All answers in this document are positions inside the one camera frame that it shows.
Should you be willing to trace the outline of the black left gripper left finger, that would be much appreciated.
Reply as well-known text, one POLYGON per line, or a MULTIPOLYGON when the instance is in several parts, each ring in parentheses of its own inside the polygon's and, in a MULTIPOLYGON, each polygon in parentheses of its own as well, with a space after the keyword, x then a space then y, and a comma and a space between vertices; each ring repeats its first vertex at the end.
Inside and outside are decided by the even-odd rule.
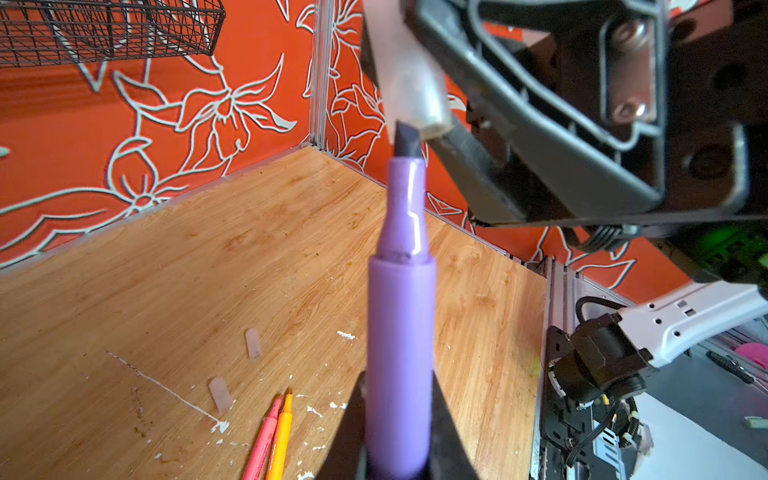
POLYGON ((359 374, 317 480, 365 480, 365 375, 359 374))

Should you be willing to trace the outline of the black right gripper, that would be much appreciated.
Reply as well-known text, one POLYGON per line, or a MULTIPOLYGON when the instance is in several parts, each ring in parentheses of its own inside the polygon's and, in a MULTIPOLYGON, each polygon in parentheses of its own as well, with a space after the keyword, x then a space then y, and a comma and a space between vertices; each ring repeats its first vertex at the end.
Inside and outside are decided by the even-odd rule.
POLYGON ((529 224, 655 237, 766 222, 765 2, 667 23, 639 1, 407 1, 403 15, 538 178, 529 224), (548 33, 514 53, 486 14, 548 33))

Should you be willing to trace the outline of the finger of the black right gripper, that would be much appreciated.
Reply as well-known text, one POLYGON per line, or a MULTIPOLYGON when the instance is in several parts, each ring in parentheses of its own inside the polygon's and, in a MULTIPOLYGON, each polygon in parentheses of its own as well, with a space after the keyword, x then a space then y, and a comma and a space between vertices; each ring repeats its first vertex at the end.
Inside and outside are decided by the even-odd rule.
POLYGON ((527 212, 505 182, 503 169, 468 131, 450 131, 427 141, 468 203, 474 221, 484 227, 524 223, 527 212))

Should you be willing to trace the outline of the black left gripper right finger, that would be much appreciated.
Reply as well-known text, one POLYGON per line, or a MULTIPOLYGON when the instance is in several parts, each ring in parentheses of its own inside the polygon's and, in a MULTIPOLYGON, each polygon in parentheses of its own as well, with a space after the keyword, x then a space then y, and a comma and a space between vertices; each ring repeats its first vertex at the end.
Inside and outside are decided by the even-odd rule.
POLYGON ((432 480, 479 479, 461 442, 436 374, 433 374, 432 379, 428 478, 432 480))

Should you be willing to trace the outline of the purple marker pen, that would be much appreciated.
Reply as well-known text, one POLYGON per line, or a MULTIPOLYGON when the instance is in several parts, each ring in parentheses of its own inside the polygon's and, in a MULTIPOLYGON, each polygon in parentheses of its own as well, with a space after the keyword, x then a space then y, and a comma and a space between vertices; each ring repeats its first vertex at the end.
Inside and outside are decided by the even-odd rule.
POLYGON ((399 122, 368 267, 365 445, 374 479, 416 479, 430 449, 437 264, 419 131, 399 122))

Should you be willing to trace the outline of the clear pen cap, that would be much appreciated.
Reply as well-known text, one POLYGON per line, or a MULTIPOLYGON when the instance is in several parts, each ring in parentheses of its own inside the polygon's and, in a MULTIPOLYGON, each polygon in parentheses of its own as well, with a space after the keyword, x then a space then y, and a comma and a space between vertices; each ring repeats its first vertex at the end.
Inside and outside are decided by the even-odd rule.
POLYGON ((262 355, 262 345, 258 331, 253 328, 247 329, 245 340, 248 357, 252 360, 259 358, 262 355))
POLYGON ((233 407, 234 399, 228 389, 226 381, 222 377, 217 376, 210 379, 208 388, 219 413, 224 414, 233 407))
POLYGON ((407 27, 401 3, 371 0, 363 7, 389 138, 397 122, 425 140, 444 135, 453 122, 446 75, 407 27))

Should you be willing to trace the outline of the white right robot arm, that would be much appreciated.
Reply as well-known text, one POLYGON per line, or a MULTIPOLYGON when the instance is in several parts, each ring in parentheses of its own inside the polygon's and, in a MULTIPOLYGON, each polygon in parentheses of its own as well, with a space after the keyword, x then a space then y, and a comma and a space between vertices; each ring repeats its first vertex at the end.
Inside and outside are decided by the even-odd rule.
POLYGON ((645 237, 690 279, 581 322, 551 369, 578 403, 622 399, 695 344, 767 311, 767 5, 404 1, 466 95, 431 141, 484 228, 557 226, 571 247, 645 237))

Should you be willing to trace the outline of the orange marker pen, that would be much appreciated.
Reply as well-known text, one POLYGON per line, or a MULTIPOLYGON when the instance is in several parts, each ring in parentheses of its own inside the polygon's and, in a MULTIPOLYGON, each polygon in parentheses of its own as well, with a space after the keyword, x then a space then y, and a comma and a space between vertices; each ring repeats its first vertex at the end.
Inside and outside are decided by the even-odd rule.
POLYGON ((293 423, 293 391, 288 388, 283 397, 282 409, 278 416, 273 449, 270 457, 266 480, 282 480, 285 470, 287 449, 293 423))

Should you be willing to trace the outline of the pink marker pen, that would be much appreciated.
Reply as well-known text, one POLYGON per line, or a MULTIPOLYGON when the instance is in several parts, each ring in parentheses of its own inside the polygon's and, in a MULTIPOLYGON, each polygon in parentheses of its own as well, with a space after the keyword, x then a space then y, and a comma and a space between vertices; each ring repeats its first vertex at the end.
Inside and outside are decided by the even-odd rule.
POLYGON ((261 473, 271 451, 272 442, 276 434, 282 402, 283 396, 278 394, 274 398, 268 414, 263 419, 242 476, 243 480, 257 480, 261 478, 261 473))

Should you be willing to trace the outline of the aluminium right floor rail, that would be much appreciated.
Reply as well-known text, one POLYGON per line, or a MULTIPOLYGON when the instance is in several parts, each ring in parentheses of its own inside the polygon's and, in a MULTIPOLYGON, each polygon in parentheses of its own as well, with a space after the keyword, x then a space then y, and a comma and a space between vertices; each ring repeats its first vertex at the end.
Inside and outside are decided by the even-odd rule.
POLYGON ((626 479, 628 474, 619 438, 608 426, 579 454, 572 467, 565 465, 570 449, 606 417, 610 405, 598 399, 587 405, 558 395, 550 379, 554 363, 572 350, 570 335, 578 325, 576 301, 595 296, 624 300, 586 280, 552 257, 537 265, 547 280, 542 348, 542 375, 535 418, 530 477, 533 479, 626 479))

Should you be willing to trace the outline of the aluminium frame corner post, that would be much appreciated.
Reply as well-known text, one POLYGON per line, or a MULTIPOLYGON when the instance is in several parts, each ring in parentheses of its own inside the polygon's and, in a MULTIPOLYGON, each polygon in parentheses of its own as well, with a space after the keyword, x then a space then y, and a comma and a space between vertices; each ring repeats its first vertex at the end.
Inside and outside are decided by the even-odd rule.
POLYGON ((309 140, 320 150, 325 149, 335 4, 334 0, 314 2, 309 140))

